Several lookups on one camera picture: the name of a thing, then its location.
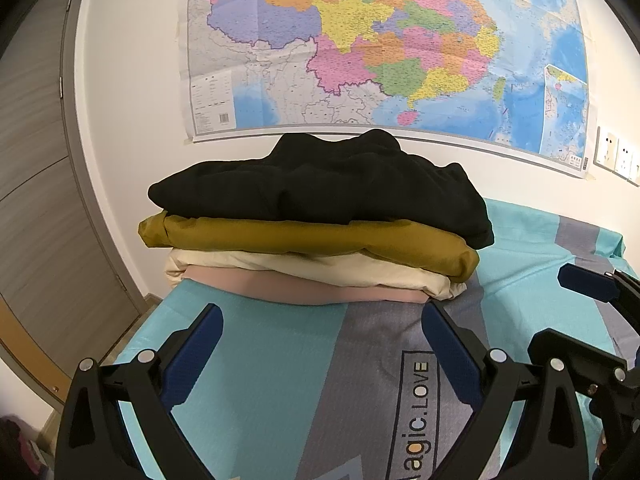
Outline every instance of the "electrical outlet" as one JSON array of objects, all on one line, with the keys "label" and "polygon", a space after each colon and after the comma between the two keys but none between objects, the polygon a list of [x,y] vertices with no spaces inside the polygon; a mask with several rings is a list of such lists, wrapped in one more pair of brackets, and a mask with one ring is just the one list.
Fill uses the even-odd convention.
[{"label": "electrical outlet", "polygon": [[640,150],[635,150],[634,156],[631,158],[629,180],[636,184],[636,186],[640,186]]},{"label": "electrical outlet", "polygon": [[634,156],[633,147],[625,139],[618,141],[618,155],[614,171],[623,178],[631,175],[631,159]]},{"label": "electrical outlet", "polygon": [[618,154],[618,136],[598,128],[598,147],[596,148],[596,163],[613,171],[616,167]]}]

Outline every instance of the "folded clothes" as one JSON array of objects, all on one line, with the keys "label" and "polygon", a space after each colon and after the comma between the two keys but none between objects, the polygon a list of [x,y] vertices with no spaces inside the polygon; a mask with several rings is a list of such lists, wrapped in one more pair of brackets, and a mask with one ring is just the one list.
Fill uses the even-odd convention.
[{"label": "folded clothes", "polygon": [[347,225],[409,219],[494,243],[486,204],[457,163],[409,155],[384,130],[337,142],[284,134],[265,158],[200,162],[153,184],[149,198],[185,218]]},{"label": "folded clothes", "polygon": [[409,220],[337,225],[183,218],[161,212],[140,222],[138,233],[147,247],[197,251],[311,256],[365,251],[404,266],[444,274],[456,283],[468,280],[479,262],[478,253],[459,236]]},{"label": "folded clothes", "polygon": [[276,270],[247,270],[237,267],[188,266],[181,276],[220,290],[254,300],[295,305],[324,305],[356,301],[400,301],[426,303],[421,290],[390,286],[336,286],[289,276]]},{"label": "folded clothes", "polygon": [[451,283],[449,278],[442,274],[377,260],[360,253],[343,256],[306,256],[174,249],[169,253],[164,270],[170,281],[175,281],[192,265],[276,270],[289,276],[337,286],[385,285],[422,290],[436,300],[450,300],[466,289],[464,283]]}]

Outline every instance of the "mustard yellow garment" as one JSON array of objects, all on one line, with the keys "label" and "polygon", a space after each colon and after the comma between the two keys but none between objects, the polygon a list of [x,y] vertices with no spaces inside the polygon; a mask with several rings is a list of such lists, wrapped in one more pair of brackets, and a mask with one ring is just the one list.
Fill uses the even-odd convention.
[{"label": "mustard yellow garment", "polygon": [[409,220],[353,221],[348,225],[295,221],[183,218],[166,211],[140,222],[147,247],[195,251],[249,251],[337,256],[360,251],[465,282],[478,266],[478,253],[452,233]]}]

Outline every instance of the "wooden floor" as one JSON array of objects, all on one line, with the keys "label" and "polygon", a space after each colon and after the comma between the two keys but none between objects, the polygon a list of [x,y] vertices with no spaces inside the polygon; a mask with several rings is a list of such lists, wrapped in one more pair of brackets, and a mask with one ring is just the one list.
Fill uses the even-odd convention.
[{"label": "wooden floor", "polygon": [[[116,346],[111,349],[111,352],[105,357],[101,365],[112,365],[116,360],[118,355],[124,350],[124,347],[131,341],[134,334],[139,330],[142,324],[151,316],[151,313],[158,307],[160,302],[162,301],[157,296],[153,296],[149,294],[145,298],[147,304],[149,305],[149,310],[147,310],[140,318],[129,328],[127,333],[122,336],[122,338],[116,343]],[[40,436],[36,444],[38,447],[49,453],[51,456],[55,456],[56,454],[56,444],[58,442],[58,430],[60,428],[60,420],[62,419],[62,415],[58,412],[53,412],[53,414],[49,417],[49,420],[45,424],[45,427],[40,432]]]}]

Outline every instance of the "door frame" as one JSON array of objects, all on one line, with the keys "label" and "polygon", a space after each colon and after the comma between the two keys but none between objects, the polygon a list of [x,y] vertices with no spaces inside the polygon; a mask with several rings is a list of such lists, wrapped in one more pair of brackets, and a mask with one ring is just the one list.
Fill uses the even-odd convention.
[{"label": "door frame", "polygon": [[78,32],[78,17],[82,0],[70,0],[64,25],[62,52],[60,55],[60,88],[62,94],[62,117],[66,133],[66,145],[68,147],[71,167],[73,168],[76,184],[80,191],[80,198],[89,217],[89,222],[94,229],[102,252],[107,258],[114,274],[120,280],[122,288],[129,296],[139,314],[148,310],[145,298],[140,293],[136,282],[131,277],[120,252],[104,220],[98,199],[95,196],[94,186],[91,182],[89,169],[84,158],[80,126],[78,125],[78,113],[76,111],[76,85],[75,85],[75,60],[76,60],[76,34]]}]

